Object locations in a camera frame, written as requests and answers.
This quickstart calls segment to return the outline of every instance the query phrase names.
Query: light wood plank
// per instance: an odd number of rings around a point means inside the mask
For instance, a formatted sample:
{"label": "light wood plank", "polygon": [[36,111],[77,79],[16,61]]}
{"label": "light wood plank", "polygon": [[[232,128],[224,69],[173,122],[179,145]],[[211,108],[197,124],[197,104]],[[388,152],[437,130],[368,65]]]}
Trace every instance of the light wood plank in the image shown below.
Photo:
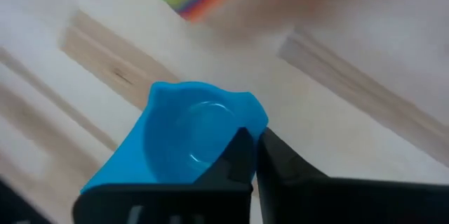
{"label": "light wood plank", "polygon": [[303,30],[296,29],[279,56],[449,166],[446,126],[372,80]]}
{"label": "light wood plank", "polygon": [[151,56],[132,45],[129,41],[121,38],[113,31],[107,29],[83,11],[76,13],[72,21],[72,27],[90,37],[92,42],[98,43],[117,57],[138,68],[148,79],[152,81],[167,81],[170,83],[179,81],[174,74],[169,72]]}
{"label": "light wood plank", "polygon": [[128,102],[143,110],[149,87],[155,81],[177,81],[148,55],[80,14],[67,28],[62,50]]}
{"label": "light wood plank", "polygon": [[21,193],[27,194],[33,188],[33,179],[12,164],[9,158],[3,156],[2,153],[0,153],[0,171],[1,179],[20,190]]}
{"label": "light wood plank", "polygon": [[0,114],[21,133],[59,162],[76,169],[88,179],[99,169],[98,163],[81,151],[68,136],[47,122],[33,107],[0,84]]}
{"label": "light wood plank", "polygon": [[50,153],[32,139],[26,138],[1,115],[0,132],[0,155],[14,164],[21,173],[34,180],[41,180],[52,161]]}
{"label": "light wood plank", "polygon": [[21,76],[25,81],[31,84],[38,92],[44,95],[47,99],[53,102],[59,109],[66,113],[71,119],[73,119],[79,126],[84,128],[93,137],[97,138],[102,144],[104,144],[110,150],[115,150],[117,144],[102,130],[100,130],[95,124],[93,124],[82,113],[71,106],[60,95],[53,91],[47,84],[45,84],[40,78],[31,73],[19,60],[15,59],[6,49],[0,48],[0,62],[7,66],[10,70]]}

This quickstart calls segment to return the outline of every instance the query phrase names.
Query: wooden floor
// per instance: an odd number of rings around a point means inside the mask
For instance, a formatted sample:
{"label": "wooden floor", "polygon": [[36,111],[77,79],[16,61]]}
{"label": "wooden floor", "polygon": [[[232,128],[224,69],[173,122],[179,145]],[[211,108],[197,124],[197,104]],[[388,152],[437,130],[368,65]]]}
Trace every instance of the wooden floor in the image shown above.
{"label": "wooden floor", "polygon": [[[55,223],[155,81],[251,91],[329,176],[449,183],[445,0],[0,0],[0,174]],[[261,223],[257,195],[252,223]]]}

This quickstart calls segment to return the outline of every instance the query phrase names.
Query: white surface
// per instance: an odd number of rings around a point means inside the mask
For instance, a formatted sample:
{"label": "white surface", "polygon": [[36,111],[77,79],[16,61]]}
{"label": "white surface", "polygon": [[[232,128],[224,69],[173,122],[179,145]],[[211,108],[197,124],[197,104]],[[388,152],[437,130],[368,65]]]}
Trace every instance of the white surface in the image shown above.
{"label": "white surface", "polygon": [[258,197],[251,196],[250,223],[262,224],[262,211]]}
{"label": "white surface", "polygon": [[197,25],[160,0],[79,3],[183,79],[253,92],[270,127],[331,176],[448,182],[446,167],[276,57],[295,22],[274,25],[276,9],[289,14],[280,0],[232,0]]}

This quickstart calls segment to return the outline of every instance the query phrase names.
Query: blue cup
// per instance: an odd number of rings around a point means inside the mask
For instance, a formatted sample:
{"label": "blue cup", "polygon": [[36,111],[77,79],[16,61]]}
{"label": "blue cup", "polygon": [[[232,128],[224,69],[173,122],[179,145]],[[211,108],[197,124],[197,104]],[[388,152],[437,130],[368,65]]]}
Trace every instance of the blue cup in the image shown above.
{"label": "blue cup", "polygon": [[82,192],[104,184],[191,184],[239,128],[247,128],[257,141],[267,124],[251,93],[201,82],[156,82],[133,130]]}

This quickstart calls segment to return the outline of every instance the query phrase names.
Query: blue plastic cup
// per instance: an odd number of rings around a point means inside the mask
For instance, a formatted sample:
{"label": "blue plastic cup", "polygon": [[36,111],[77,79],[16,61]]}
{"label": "blue plastic cup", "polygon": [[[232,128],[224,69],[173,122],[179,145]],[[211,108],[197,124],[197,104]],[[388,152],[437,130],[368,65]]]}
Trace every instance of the blue plastic cup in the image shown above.
{"label": "blue plastic cup", "polygon": [[256,141],[267,124],[251,93],[201,82],[157,82],[133,130],[82,191],[108,183],[193,183],[239,128]]}

